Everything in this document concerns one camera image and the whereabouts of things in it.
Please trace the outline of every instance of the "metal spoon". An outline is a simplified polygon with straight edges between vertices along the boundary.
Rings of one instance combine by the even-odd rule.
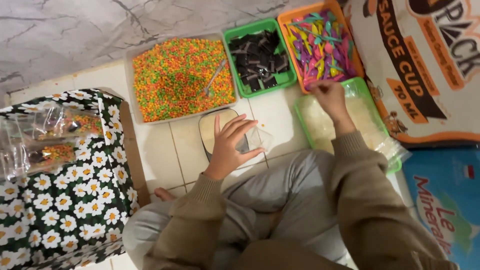
[[[213,80],[215,80],[215,78],[218,76],[218,74],[220,73],[220,71],[222,70],[222,68],[225,66],[225,63],[227,63],[227,60],[222,60],[222,62],[220,63],[220,65],[216,68],[215,70],[215,73],[213,74],[212,76],[212,79],[210,80],[210,82],[207,84],[207,86],[204,88],[204,92],[205,92],[205,95],[208,96],[209,94],[209,91],[208,89],[210,88],[210,85],[212,85],[212,82]]]

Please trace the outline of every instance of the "brown sweater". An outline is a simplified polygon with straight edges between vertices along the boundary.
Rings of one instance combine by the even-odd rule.
[[[433,237],[408,212],[385,177],[387,162],[369,150],[359,132],[332,141],[336,162],[329,198],[337,205],[345,245],[360,270],[450,270]],[[144,257],[144,270],[209,269],[225,216],[222,181],[200,174],[170,210],[172,220]],[[262,240],[244,250],[235,269],[345,270],[345,266],[294,243]]]

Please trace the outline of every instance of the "orange plastic tray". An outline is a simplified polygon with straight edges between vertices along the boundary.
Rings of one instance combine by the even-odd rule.
[[[282,31],[282,36],[285,42],[288,40],[287,38],[288,31],[285,28],[284,24],[288,25],[292,22],[294,18],[303,17],[309,13],[319,12],[324,9],[330,9],[332,11],[332,13],[336,16],[337,22],[339,24],[343,24],[344,29],[347,31],[350,38],[353,40],[352,34],[350,33],[350,29],[348,28],[347,22],[345,21],[345,17],[343,16],[342,9],[340,8],[340,5],[338,4],[338,2],[336,0],[325,0],[325,2],[321,2],[321,3],[313,4],[310,6],[301,7],[292,11],[284,12],[278,16],[277,21],[278,21],[278,24],[280,25],[280,30]],[[287,49],[292,61],[296,61],[297,59],[295,57],[295,54],[293,54],[292,48],[290,48],[288,43],[287,43]],[[365,72],[363,71],[363,66],[360,61],[360,56],[355,46],[353,47],[352,57],[353,57],[352,64],[355,67],[355,70],[357,71],[357,76],[363,78],[365,75]],[[296,64],[294,64],[293,67],[295,68],[295,72],[297,73],[298,83],[300,85],[302,92],[305,94],[308,94],[308,91],[305,89],[305,87],[303,87],[303,82],[302,82],[303,75],[298,70],[298,67]]]

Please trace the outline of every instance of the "person's left hand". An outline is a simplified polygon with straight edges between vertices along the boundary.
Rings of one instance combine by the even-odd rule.
[[[257,120],[244,120],[245,117],[246,114],[235,117],[220,131],[220,117],[215,116],[215,144],[210,164],[204,171],[205,176],[214,180],[223,179],[240,165],[265,151],[263,148],[257,148],[240,154],[235,149],[245,133],[258,123]]]

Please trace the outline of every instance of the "sweater sleeve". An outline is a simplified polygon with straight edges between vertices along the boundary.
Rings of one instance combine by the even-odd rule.
[[[210,268],[226,212],[222,182],[200,174],[173,204],[172,219],[144,256],[144,270]]]
[[[415,221],[385,176],[384,155],[356,131],[332,141],[336,162],[327,184],[340,232],[360,270],[450,270],[435,239]]]

